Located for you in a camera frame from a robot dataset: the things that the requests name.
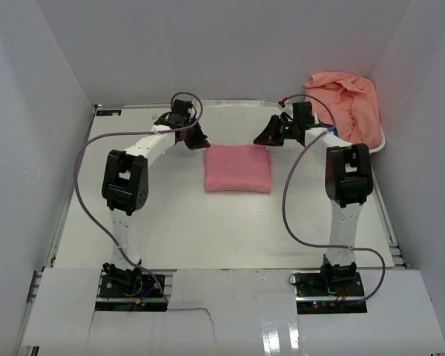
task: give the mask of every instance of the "pink towel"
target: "pink towel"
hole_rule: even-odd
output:
[[[271,159],[265,146],[211,144],[203,159],[206,191],[271,192]]]
[[[306,93],[316,96],[332,110],[341,139],[376,148],[382,142],[378,97],[374,84],[347,73],[325,72],[311,76],[304,84]],[[328,112],[310,99],[321,122],[332,125]]]

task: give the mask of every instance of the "white tabletop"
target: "white tabletop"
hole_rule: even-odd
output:
[[[51,271],[56,269],[69,271]],[[191,307],[207,309],[136,313],[94,311],[95,297],[88,297],[88,292],[95,296],[98,277],[87,285],[74,277],[84,274],[87,280],[93,271],[48,268],[32,310],[34,322],[30,319],[27,325],[27,334],[35,338],[25,344],[40,345],[40,356],[80,355],[76,352],[79,348],[85,348],[87,356],[293,355],[284,352],[288,342],[296,350],[299,347],[302,355],[427,356],[445,352],[419,271],[387,271],[379,292],[366,302],[365,314],[325,315],[295,314],[293,288],[286,282],[291,271],[266,271],[250,277],[250,271],[239,270],[224,278],[209,276],[221,277],[220,272],[198,274],[202,279],[196,278],[195,271],[178,271],[174,276],[174,286],[176,283],[180,290],[171,299],[179,294],[187,307],[190,301]],[[380,272],[360,274],[364,288],[371,291]],[[56,301],[62,301],[59,305],[63,308],[56,308]],[[82,317],[75,309],[82,310]],[[60,321],[56,328],[46,328],[56,320]],[[280,352],[266,346],[278,346]],[[238,353],[224,353],[230,348]]]
[[[121,116],[97,116],[90,137],[111,131],[143,131],[164,108],[129,108]],[[202,129],[213,143],[250,144],[276,108],[205,108]],[[124,150],[139,137],[101,139],[85,154],[79,183],[95,216],[111,227],[101,196],[108,152]],[[182,143],[169,149],[149,171],[149,198],[132,233],[141,236],[142,264],[153,269],[178,268],[319,268],[323,249],[302,246],[286,232],[281,214],[286,176],[302,146],[286,142],[272,152],[272,193],[205,193],[202,151]],[[331,204],[324,188],[325,162],[308,152],[292,178],[287,213],[292,230],[311,243],[327,243]],[[377,249],[393,266],[375,192],[361,211],[356,246]],[[58,267],[94,267],[108,261],[111,240],[82,212],[73,196],[56,256]],[[360,267],[378,267],[370,253],[356,253]]]

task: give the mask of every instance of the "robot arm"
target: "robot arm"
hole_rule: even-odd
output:
[[[119,247],[113,247],[110,261],[117,271],[133,269],[122,257],[120,249],[133,263],[140,261],[135,246],[138,234],[132,233],[131,226],[148,198],[148,168],[178,141],[184,141],[191,150],[209,147],[199,124],[188,130],[178,130],[196,119],[191,119],[191,109],[190,102],[175,100],[171,112],[158,118],[152,127],[152,131],[175,131],[145,136],[123,151],[113,150],[108,154],[102,196],[111,210],[113,235],[119,241]]]
[[[328,130],[328,125],[315,123],[310,102],[294,103],[293,118],[287,113],[284,108],[279,116],[273,115],[254,144],[282,146],[285,139],[295,139],[307,146]],[[369,149],[328,132],[314,143],[312,150],[326,160],[325,189],[332,201],[329,245],[354,246],[357,220],[373,189]],[[327,248],[320,272],[327,287],[352,282],[356,275],[353,250]]]

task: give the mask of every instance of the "wire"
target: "wire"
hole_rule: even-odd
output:
[[[295,160],[293,166],[291,167],[289,175],[287,176],[285,187],[283,188],[283,195],[282,195],[282,218],[283,218],[283,224],[284,224],[285,228],[287,229],[287,232],[290,234],[290,236],[295,241],[297,241],[298,243],[301,243],[304,246],[312,247],[312,248],[344,248],[344,249],[351,249],[353,251],[367,251],[367,252],[371,252],[371,253],[375,254],[376,256],[378,256],[379,260],[380,260],[380,264],[382,265],[382,272],[381,272],[381,275],[380,275],[380,279],[379,279],[378,285],[376,286],[376,288],[374,288],[374,290],[371,292],[371,294],[368,294],[363,299],[356,300],[355,302],[353,302],[354,304],[363,303],[363,302],[366,302],[368,299],[372,298],[379,291],[379,288],[383,284],[384,277],[386,276],[386,263],[384,262],[384,259],[381,256],[381,254],[379,252],[377,252],[376,250],[374,250],[373,248],[368,248],[368,247],[353,247],[353,246],[347,246],[347,245],[329,245],[329,244],[328,245],[321,245],[321,244],[317,244],[317,243],[308,243],[306,241],[303,241],[303,240],[299,239],[294,234],[294,232],[291,230],[291,228],[289,226],[289,222],[287,220],[287,212],[286,212],[287,193],[289,191],[289,184],[290,184],[291,178],[292,178],[292,176],[293,176],[293,174],[295,172],[295,169],[298,166],[298,163],[300,162],[302,157],[305,155],[307,150],[310,149],[311,146],[313,146],[319,139],[321,139],[328,132],[331,132],[331,131],[333,131],[336,128],[336,121],[334,120],[334,116],[333,116],[332,111],[329,109],[329,107],[324,102],[322,102],[318,98],[316,98],[316,97],[314,97],[312,95],[309,95],[309,94],[295,94],[295,95],[287,96],[286,98],[283,99],[283,101],[287,102],[288,100],[296,98],[296,97],[299,97],[299,96],[310,98],[310,99],[313,99],[314,101],[320,103],[326,109],[326,111],[328,111],[328,114],[330,115],[330,117],[331,117],[331,119],[333,121],[333,126],[331,126],[327,131],[324,131],[321,134],[319,134],[318,136],[316,136],[315,139],[313,141],[311,141],[300,152],[300,155],[297,157],[297,159]]]
[[[336,305],[339,306],[342,302],[344,302],[346,300],[346,297],[348,297],[348,288],[344,289],[343,297],[341,298],[341,300],[336,302]]]
[[[145,273],[148,273],[152,279],[155,281],[158,289],[160,290],[160,292],[162,293],[163,299],[165,299],[165,302],[168,304],[168,298],[165,295],[165,292],[163,291],[162,286],[160,285],[160,282],[158,281],[158,279],[156,278],[155,274],[150,271],[148,268],[145,268],[142,265],[138,265],[136,263],[134,263],[128,256],[127,254],[124,252],[123,248],[121,247],[121,245],[119,244],[119,241],[117,240],[117,238],[115,238],[115,236],[105,227],[103,226],[103,224],[100,223],[100,221],[98,221],[98,219],[89,211],[88,207],[86,206],[86,204],[84,203],[84,200],[82,199],[82,194],[81,194],[81,190],[79,189],[79,171],[81,170],[81,164],[82,164],[82,160],[84,159],[84,153],[86,152],[86,148],[93,142],[97,141],[98,139],[104,139],[105,137],[113,137],[113,136],[142,136],[142,135],[155,135],[155,134],[169,134],[171,132],[176,132],[176,131],[183,131],[183,130],[188,130],[189,128],[194,127],[198,121],[201,119],[202,116],[202,112],[203,112],[203,106],[202,106],[202,102],[201,99],[194,95],[193,93],[190,93],[188,91],[180,91],[176,94],[174,94],[171,97],[170,100],[170,105],[173,106],[173,101],[175,100],[175,98],[179,95],[189,95],[194,97],[198,103],[200,104],[200,114],[198,115],[197,119],[191,123],[188,126],[185,126],[184,128],[179,128],[179,129],[169,129],[169,130],[161,130],[161,131],[128,131],[128,132],[110,132],[110,133],[104,133],[102,135],[98,135],[90,140],[88,140],[79,150],[76,159],[74,161],[74,175],[73,175],[73,181],[74,181],[74,189],[76,190],[76,196],[77,196],[77,200],[79,201],[79,204],[81,205],[82,210],[86,213],[86,215],[103,231],[105,232],[113,241],[113,243],[115,244],[115,246],[119,249],[120,254],[122,255],[122,257],[124,257],[124,260],[127,261],[128,264],[130,264],[131,266],[133,266],[134,268],[137,268]]]
[[[142,291],[142,288],[143,288],[143,282],[140,281],[140,287],[139,287],[139,290],[136,291],[136,293],[134,293],[134,294],[126,294],[126,293],[123,293],[123,294],[124,294],[126,297],[135,297],[138,293],[140,293],[140,292]]]
[[[346,295],[348,294],[348,289],[347,288],[345,288],[344,289],[344,292],[346,293]],[[336,299],[335,300],[332,300],[331,302],[330,302],[330,306],[337,306],[338,305],[338,300],[340,299],[340,297],[343,297],[344,296],[344,294],[343,294],[343,290],[341,289],[340,290],[340,292],[338,293],[338,296],[336,297]]]
[[[295,279],[294,279],[294,282],[293,282],[293,283],[290,281],[290,280],[291,280],[291,276],[296,276],[297,274],[298,274],[298,273],[296,273],[296,272],[290,274],[290,276],[289,276],[289,285],[290,285],[290,286],[296,286],[296,285],[297,285],[297,282],[295,282]]]
[[[139,303],[142,302],[142,300],[144,300],[146,297],[148,297],[152,291],[154,291],[153,288],[148,289],[147,292],[146,292],[145,294],[143,294],[143,295],[137,300],[137,302],[139,302]]]

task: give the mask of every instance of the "white wall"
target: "white wall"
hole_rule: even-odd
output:
[[[374,160],[380,188],[445,338],[445,0],[412,1],[372,79],[387,138]]]
[[[280,100],[309,75],[369,75],[409,0],[37,0],[94,104]]]
[[[92,106],[34,0],[0,0],[0,355],[12,355]]]

